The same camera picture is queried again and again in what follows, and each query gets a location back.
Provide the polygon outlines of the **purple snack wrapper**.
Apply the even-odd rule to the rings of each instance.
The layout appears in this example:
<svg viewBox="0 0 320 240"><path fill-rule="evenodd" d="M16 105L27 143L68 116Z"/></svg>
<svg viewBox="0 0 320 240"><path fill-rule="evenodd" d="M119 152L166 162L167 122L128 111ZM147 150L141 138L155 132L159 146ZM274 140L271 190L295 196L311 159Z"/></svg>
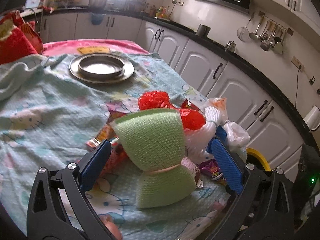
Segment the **purple snack wrapper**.
<svg viewBox="0 0 320 240"><path fill-rule="evenodd" d="M224 176L215 159L202 162L199 166L200 172L212 181L223 180Z"/></svg>

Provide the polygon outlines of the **white plastic bag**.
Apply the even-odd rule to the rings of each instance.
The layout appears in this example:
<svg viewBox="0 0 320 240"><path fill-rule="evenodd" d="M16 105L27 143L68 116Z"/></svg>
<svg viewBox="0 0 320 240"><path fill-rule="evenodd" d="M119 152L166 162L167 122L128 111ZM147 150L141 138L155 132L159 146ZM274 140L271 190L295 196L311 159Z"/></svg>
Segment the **white plastic bag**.
<svg viewBox="0 0 320 240"><path fill-rule="evenodd" d="M230 121L227 113L226 98L210 98L209 104L221 112L221 127L226 132L226 145L231 152L246 156L246 145L251 137L247 131L234 121Z"/></svg>

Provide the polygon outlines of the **orange snack wrapper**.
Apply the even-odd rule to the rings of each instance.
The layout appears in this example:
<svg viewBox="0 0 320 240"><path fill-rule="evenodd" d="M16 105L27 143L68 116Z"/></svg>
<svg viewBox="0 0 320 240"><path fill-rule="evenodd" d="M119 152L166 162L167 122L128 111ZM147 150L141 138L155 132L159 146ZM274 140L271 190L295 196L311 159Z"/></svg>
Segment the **orange snack wrapper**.
<svg viewBox="0 0 320 240"><path fill-rule="evenodd" d="M111 155L99 176L102 177L105 174L111 174L123 161L128 159L127 153L124 151L123 147L120 144L115 145L111 142L111 140L116 137L116 134L110 126L110 123L116 118L127 115L129 111L121 101L106 102L100 107L105 110L107 122L95 137L86 142L86 145L92 151L105 139L109 140L112 144Z"/></svg>

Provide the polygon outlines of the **white foam fruit net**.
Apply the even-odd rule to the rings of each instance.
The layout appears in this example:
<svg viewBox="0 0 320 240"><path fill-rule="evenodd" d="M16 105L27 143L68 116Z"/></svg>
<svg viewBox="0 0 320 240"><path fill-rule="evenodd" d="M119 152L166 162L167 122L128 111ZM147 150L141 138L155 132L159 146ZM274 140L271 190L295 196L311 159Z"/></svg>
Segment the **white foam fruit net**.
<svg viewBox="0 0 320 240"><path fill-rule="evenodd" d="M198 130L185 130L185 156L193 163L212 159L206 153L210 140L214 137L216 129L221 123L221 111L213 106L205 108L206 123Z"/></svg>

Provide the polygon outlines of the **red plastic bag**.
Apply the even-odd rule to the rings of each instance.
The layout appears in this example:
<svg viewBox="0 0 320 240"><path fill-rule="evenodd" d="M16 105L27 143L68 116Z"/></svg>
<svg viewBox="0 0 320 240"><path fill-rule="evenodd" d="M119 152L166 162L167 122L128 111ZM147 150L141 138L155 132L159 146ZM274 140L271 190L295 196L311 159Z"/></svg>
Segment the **red plastic bag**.
<svg viewBox="0 0 320 240"><path fill-rule="evenodd" d="M145 92L138 99L138 107L141 111L154 108L174 109L180 114L184 129L195 131L206 124L205 117L198 110L175 107L164 91Z"/></svg>

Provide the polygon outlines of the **green foam fruit net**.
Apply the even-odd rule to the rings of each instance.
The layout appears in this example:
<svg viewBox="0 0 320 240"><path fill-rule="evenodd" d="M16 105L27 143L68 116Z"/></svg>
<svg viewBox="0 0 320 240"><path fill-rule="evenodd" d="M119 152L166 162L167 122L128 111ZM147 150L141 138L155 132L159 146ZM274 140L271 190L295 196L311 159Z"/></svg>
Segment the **green foam fruit net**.
<svg viewBox="0 0 320 240"><path fill-rule="evenodd" d="M139 209L168 206L196 189L182 164L184 129L177 110L156 108L131 113L111 124L129 159L142 171L136 189Z"/></svg>

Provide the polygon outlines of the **red snack wrapper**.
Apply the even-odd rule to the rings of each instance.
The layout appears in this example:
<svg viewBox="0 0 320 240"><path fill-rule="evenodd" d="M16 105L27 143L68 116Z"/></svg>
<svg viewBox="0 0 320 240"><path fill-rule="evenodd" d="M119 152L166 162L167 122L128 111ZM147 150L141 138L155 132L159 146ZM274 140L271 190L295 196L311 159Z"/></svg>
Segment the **red snack wrapper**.
<svg viewBox="0 0 320 240"><path fill-rule="evenodd" d="M196 111L200 111L200 109L194 105L191 101L189 101L188 99L185 99L184 102L181 104L181 108L182 109L192 109L192 110L196 110Z"/></svg>

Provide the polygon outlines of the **round metal plate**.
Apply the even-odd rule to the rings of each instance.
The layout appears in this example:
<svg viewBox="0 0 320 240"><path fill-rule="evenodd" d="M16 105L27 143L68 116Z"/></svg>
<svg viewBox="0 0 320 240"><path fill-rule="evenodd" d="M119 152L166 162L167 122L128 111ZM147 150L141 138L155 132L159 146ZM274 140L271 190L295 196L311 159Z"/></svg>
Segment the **round metal plate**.
<svg viewBox="0 0 320 240"><path fill-rule="evenodd" d="M129 79L135 68L129 60L117 55L90 53L72 59L69 72L85 83L111 85Z"/></svg>

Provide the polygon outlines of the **hanging green spatula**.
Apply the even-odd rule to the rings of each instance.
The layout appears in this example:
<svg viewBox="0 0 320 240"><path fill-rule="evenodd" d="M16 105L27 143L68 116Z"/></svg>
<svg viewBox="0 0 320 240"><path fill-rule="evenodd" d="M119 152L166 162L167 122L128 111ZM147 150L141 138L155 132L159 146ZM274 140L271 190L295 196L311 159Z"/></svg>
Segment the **hanging green spatula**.
<svg viewBox="0 0 320 240"><path fill-rule="evenodd" d="M277 54L283 54L283 43L284 37L286 35L286 29L281 30L280 35L274 38L274 48L273 51Z"/></svg>

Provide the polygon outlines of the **small steel teapot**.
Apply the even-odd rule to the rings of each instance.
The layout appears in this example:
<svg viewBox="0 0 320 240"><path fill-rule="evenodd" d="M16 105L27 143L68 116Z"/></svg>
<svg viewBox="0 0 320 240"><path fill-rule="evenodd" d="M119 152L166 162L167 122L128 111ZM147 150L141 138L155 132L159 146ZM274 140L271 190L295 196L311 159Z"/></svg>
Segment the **small steel teapot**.
<svg viewBox="0 0 320 240"><path fill-rule="evenodd" d="M236 50L236 44L234 41L228 41L228 43L225 45L225 51L228 51L230 53L234 53Z"/></svg>

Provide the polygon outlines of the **red floral cloth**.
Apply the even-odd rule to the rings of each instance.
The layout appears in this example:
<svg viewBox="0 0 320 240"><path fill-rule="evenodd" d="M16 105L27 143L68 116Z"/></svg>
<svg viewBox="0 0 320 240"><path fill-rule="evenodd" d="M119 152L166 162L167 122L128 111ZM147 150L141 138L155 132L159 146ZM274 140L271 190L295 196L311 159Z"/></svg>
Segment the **red floral cloth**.
<svg viewBox="0 0 320 240"><path fill-rule="evenodd" d="M20 16L19 10L9 12L1 19L1 64L32 54L42 55L42 52L41 38Z"/></svg>

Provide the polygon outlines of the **blue hanging basket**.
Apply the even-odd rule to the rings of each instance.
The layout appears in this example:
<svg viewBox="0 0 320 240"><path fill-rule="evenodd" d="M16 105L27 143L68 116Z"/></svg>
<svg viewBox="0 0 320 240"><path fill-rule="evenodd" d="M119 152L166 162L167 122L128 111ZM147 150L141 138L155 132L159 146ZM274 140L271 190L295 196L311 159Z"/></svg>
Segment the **blue hanging basket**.
<svg viewBox="0 0 320 240"><path fill-rule="evenodd" d="M100 25L104 19L104 14L91 13L91 23L93 25Z"/></svg>

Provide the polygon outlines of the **steel cooking pot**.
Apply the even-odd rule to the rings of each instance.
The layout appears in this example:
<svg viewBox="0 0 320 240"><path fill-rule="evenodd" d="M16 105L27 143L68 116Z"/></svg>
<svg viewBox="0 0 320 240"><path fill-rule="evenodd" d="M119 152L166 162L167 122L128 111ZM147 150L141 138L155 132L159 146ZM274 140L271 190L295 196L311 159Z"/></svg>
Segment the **steel cooking pot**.
<svg viewBox="0 0 320 240"><path fill-rule="evenodd" d="M88 9L89 10L104 10L107 5L107 0L89 0Z"/></svg>

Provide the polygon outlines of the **white upper cabinets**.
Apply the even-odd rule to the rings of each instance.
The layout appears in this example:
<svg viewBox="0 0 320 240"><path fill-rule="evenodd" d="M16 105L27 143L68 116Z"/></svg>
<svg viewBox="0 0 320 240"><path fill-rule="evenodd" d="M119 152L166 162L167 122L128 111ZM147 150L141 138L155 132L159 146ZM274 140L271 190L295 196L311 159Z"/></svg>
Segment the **white upper cabinets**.
<svg viewBox="0 0 320 240"><path fill-rule="evenodd" d="M319 12L311 0L253 0L261 9L266 10L283 21L302 22L319 33Z"/></svg>

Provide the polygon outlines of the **wall power socket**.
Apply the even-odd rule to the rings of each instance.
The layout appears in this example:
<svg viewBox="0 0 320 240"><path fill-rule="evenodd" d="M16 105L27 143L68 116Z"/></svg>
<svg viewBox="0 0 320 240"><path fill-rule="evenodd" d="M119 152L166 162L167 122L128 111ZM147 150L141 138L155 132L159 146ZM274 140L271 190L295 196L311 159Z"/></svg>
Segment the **wall power socket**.
<svg viewBox="0 0 320 240"><path fill-rule="evenodd" d="M292 57L291 62L299 69L299 71L303 71L304 65L295 57Z"/></svg>

